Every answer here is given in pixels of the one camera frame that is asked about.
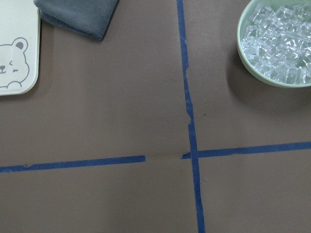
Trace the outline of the green bowl of ice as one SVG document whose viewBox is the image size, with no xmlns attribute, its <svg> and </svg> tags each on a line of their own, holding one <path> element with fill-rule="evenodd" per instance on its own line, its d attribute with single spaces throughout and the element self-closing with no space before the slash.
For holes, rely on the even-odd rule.
<svg viewBox="0 0 311 233">
<path fill-rule="evenodd" d="M 252 0 L 237 27 L 238 54 L 258 80 L 277 87 L 311 85 L 311 2 Z"/>
</svg>

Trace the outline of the grey folded cloth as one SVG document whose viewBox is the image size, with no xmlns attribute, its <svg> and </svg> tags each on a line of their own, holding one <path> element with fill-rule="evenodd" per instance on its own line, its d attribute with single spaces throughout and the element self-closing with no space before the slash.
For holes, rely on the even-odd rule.
<svg viewBox="0 0 311 233">
<path fill-rule="evenodd" d="M 54 26 L 102 40 L 117 0 L 35 0 L 41 19 Z"/>
</svg>

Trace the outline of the cream bear tray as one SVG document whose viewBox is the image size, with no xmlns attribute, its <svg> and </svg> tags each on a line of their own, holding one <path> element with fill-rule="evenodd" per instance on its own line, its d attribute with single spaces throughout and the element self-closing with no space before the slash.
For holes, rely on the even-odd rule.
<svg viewBox="0 0 311 233">
<path fill-rule="evenodd" d="M 32 0 L 0 2 L 0 94 L 28 92 L 37 82 L 40 18 Z"/>
</svg>

